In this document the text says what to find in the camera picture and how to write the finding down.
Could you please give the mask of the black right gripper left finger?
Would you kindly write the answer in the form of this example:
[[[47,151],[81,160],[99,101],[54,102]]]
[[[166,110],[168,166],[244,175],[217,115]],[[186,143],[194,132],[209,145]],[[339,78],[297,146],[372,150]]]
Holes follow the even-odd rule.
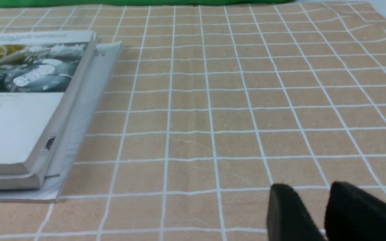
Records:
[[[291,186],[271,186],[267,211],[270,241],[323,241],[299,194]]]

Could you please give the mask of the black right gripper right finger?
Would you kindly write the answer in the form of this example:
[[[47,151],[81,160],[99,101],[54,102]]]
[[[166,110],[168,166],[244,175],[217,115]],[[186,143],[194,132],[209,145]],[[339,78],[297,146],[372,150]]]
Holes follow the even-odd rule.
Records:
[[[386,203],[348,182],[335,181],[324,227],[330,241],[386,241]]]

